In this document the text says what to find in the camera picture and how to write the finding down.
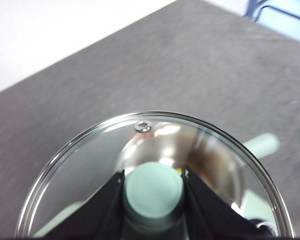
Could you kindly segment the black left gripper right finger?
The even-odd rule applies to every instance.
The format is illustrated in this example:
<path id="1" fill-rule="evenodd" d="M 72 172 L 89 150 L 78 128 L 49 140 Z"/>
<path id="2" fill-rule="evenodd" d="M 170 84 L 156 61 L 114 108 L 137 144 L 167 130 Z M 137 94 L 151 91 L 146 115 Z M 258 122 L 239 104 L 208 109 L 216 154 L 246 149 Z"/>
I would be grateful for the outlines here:
<path id="1" fill-rule="evenodd" d="M 225 203 L 192 169 L 183 170 L 189 237 L 271 237 Z"/>

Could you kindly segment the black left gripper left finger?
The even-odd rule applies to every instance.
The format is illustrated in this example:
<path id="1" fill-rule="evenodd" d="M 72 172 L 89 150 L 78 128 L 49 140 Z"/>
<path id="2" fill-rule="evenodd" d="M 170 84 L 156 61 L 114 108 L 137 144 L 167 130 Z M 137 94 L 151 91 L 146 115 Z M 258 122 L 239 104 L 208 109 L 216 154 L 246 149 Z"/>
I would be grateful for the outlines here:
<path id="1" fill-rule="evenodd" d="M 124 225 L 124 171 L 116 172 L 94 195 L 45 237 L 120 237 Z"/>

